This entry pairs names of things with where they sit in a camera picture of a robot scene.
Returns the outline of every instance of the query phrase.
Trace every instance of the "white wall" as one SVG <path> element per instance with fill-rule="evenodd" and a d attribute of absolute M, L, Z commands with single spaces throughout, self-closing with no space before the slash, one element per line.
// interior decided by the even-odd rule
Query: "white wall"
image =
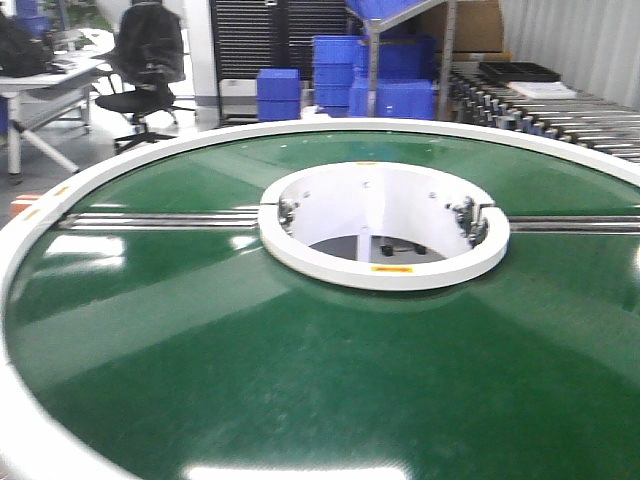
<path fill-rule="evenodd" d="M 639 0 L 500 0 L 505 49 L 574 88 L 640 109 Z"/>
<path fill-rule="evenodd" d="M 193 89 L 198 105 L 215 105 L 218 96 L 213 55 L 211 10 L 208 0 L 184 0 L 184 20 L 189 35 Z"/>

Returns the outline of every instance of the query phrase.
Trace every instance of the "white desk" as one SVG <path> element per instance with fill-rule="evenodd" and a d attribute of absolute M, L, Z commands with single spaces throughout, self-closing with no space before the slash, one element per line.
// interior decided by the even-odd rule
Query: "white desk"
<path fill-rule="evenodd" d="M 104 60 L 89 58 L 83 52 L 67 56 L 75 67 L 64 74 L 42 73 L 30 77 L 0 77 L 0 95 L 8 99 L 9 131 L 7 148 L 9 179 L 21 181 L 21 137 L 72 173 L 78 166 L 38 137 L 33 130 L 82 105 L 81 120 L 89 125 L 89 93 L 94 69 Z"/>

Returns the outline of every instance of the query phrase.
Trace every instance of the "table leg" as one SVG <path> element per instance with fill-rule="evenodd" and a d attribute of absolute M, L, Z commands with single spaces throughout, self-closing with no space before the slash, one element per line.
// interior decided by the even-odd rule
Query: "table leg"
<path fill-rule="evenodd" d="M 12 121 L 20 121 L 20 94 L 6 93 L 7 98 L 9 129 L 7 131 L 7 151 L 8 151 L 8 173 L 11 183 L 17 184 L 21 179 L 20 166 L 20 133 L 11 127 Z"/>

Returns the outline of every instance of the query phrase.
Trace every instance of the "backpack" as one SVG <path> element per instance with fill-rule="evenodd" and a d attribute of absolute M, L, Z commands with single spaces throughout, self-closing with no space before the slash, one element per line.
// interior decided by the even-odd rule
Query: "backpack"
<path fill-rule="evenodd" d="M 53 52 L 0 11 L 0 75 L 28 77 L 48 71 Z"/>

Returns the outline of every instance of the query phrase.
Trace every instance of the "blue storage bin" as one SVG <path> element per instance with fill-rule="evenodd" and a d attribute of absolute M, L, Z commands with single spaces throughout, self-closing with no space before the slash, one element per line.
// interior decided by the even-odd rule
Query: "blue storage bin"
<path fill-rule="evenodd" d="M 45 32 L 51 30 L 51 20 L 46 15 L 16 17 L 16 19 L 18 24 L 35 38 L 42 38 Z"/>
<path fill-rule="evenodd" d="M 9 131 L 9 105 L 7 99 L 0 95 L 0 134 Z"/>
<path fill-rule="evenodd" d="M 258 121 L 297 120 L 300 118 L 300 100 L 259 100 Z"/>
<path fill-rule="evenodd" d="M 323 107 L 346 107 L 349 105 L 349 85 L 316 85 L 316 105 Z"/>
<path fill-rule="evenodd" d="M 347 5 L 359 17 L 385 19 L 420 3 L 421 0 L 346 0 Z"/>
<path fill-rule="evenodd" d="M 350 63 L 356 55 L 359 35 L 316 35 L 313 37 L 314 63 Z"/>
<path fill-rule="evenodd" d="M 436 40 L 428 35 L 398 35 L 381 40 L 379 78 L 433 78 Z M 369 46 L 358 45 L 354 58 L 356 77 L 369 76 Z"/>
<path fill-rule="evenodd" d="M 353 83 L 353 64 L 351 63 L 314 63 L 314 85 L 345 85 Z"/>
<path fill-rule="evenodd" d="M 38 13 L 38 0 L 16 0 L 16 16 L 35 17 Z"/>
<path fill-rule="evenodd" d="M 331 118 L 344 118 L 349 116 L 349 107 L 332 107 L 328 105 L 322 107 L 319 113 L 326 113 Z"/>
<path fill-rule="evenodd" d="M 300 101 L 302 87 L 297 68 L 263 68 L 257 77 L 258 100 Z"/>
<path fill-rule="evenodd" d="M 369 79 L 357 78 L 349 92 L 349 116 L 366 117 Z M 433 120 L 433 86 L 429 80 L 380 79 L 376 117 Z"/>

